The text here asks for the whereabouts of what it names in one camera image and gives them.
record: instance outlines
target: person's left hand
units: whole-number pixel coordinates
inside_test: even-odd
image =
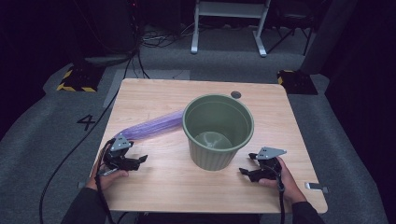
[[[98,166],[98,161],[93,166],[90,179],[89,179],[87,185],[85,186],[85,188],[97,190],[96,181],[95,181],[97,166]],[[118,179],[120,177],[127,177],[127,176],[129,176],[129,173],[124,170],[118,170],[112,174],[100,176],[100,184],[101,184],[102,190],[108,189],[116,179]]]

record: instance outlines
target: tabletop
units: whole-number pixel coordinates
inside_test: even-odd
[[[281,156],[297,185],[319,213],[327,211],[323,193],[306,189],[318,183],[287,94],[277,84],[162,79],[124,79],[100,148],[121,130],[184,109],[198,96],[239,91],[254,118],[251,140],[220,171],[206,171],[192,161],[182,128],[134,142],[127,158],[148,155],[138,171],[118,179],[105,192],[110,210],[136,212],[280,213],[277,189],[252,183],[239,168],[257,170],[248,153],[262,147],[286,149]]]

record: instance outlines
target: white metal frame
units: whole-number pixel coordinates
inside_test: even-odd
[[[267,17],[268,8],[271,0],[265,0],[264,4],[243,4],[243,3],[225,3],[225,2],[205,2],[196,0],[194,16],[194,34],[192,36],[191,53],[198,52],[199,37],[199,17],[200,16],[220,16],[220,17],[240,17],[260,19],[259,28],[253,31],[257,48],[262,57],[267,56],[264,45],[260,38],[265,18]]]

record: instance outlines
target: green bucket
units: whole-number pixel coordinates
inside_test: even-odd
[[[247,107],[227,95],[208,94],[190,102],[183,114],[196,165],[218,171],[230,164],[238,149],[253,135],[253,117]]]

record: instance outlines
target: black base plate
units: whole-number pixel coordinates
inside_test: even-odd
[[[287,94],[318,95],[311,77],[301,71],[281,70],[276,76]]]
[[[104,67],[70,67],[57,91],[98,91],[98,85],[105,72]]]

